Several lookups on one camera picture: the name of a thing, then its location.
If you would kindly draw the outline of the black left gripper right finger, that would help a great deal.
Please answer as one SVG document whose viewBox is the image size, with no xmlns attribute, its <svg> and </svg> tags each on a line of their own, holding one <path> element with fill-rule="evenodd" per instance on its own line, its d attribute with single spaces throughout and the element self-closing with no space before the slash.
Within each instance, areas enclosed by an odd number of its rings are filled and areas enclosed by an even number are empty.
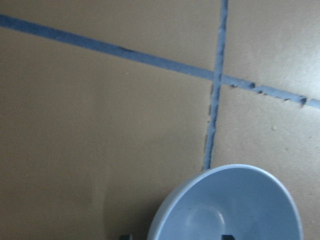
<svg viewBox="0 0 320 240">
<path fill-rule="evenodd" d="M 234 236 L 230 234 L 223 234 L 221 240 L 234 240 Z"/>
</svg>

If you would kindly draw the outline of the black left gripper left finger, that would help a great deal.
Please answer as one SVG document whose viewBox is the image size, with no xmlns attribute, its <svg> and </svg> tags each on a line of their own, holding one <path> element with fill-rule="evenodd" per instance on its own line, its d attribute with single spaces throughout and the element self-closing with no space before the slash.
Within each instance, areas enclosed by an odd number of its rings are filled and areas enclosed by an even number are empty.
<svg viewBox="0 0 320 240">
<path fill-rule="evenodd" d="M 125 234 L 125 235 L 121 235 L 118 239 L 119 240 L 133 240 L 133 236 L 131 234 Z"/>
</svg>

